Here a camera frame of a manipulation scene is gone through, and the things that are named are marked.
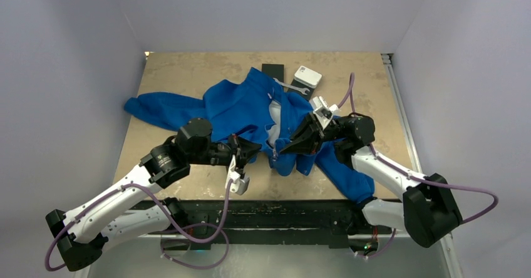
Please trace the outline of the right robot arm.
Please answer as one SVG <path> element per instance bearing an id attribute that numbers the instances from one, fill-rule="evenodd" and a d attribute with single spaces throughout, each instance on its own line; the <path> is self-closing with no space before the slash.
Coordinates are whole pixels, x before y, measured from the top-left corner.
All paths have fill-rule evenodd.
<path id="1" fill-rule="evenodd" d="M 446 179 L 434 173 L 426 176 L 406 168 L 378 152 L 374 120 L 360 113 L 326 118 L 315 111 L 304 117 L 281 154 L 317 153 L 331 142 L 336 160 L 372 178 L 400 202 L 367 199 L 351 216 L 353 227 L 367 232 L 375 225 L 402 230 L 420 246 L 429 248 L 464 223 Z"/>

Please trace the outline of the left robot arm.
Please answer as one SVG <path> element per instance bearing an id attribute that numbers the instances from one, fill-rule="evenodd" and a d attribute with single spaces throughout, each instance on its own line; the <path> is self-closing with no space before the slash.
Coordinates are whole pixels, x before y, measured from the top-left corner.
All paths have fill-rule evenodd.
<path id="1" fill-rule="evenodd" d="M 69 211 L 51 211 L 46 222 L 54 239 L 44 257 L 45 269 L 56 270 L 50 263 L 54 250 L 59 252 L 63 267 L 75 272 L 94 263 L 112 245 L 151 232 L 168 230 L 196 244 L 207 244 L 224 235 L 227 204 L 218 224 L 212 227 L 212 235 L 203 239 L 192 235 L 194 226 L 186 226 L 187 217 L 178 210 L 175 201 L 155 200 L 155 208 L 131 212 L 145 198 L 154 198 L 161 190 L 187 177 L 192 165 L 225 167 L 225 192 L 244 193 L 249 185 L 244 168 L 260 152 L 261 145 L 236 134 L 229 135 L 225 142 L 214 142 L 212 132 L 208 120 L 191 119 L 93 199 Z"/>

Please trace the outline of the blue zip jacket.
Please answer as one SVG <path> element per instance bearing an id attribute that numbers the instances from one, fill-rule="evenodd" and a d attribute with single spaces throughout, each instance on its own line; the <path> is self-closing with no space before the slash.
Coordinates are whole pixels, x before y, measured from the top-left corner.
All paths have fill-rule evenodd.
<path id="1" fill-rule="evenodd" d="M 212 124 L 212 141 L 226 142 L 236 134 L 262 146 L 269 165 L 279 175 L 293 170 L 308 176 L 318 167 L 346 198 L 362 202 L 374 195 L 374 180 L 338 162 L 331 142 L 312 155 L 281 154 L 289 136 L 312 111 L 308 101 L 256 68 L 240 84 L 223 80 L 210 87 L 201 99 L 167 92 L 153 92 L 130 98 L 126 112 L 141 121 L 177 131 L 192 118 Z"/>

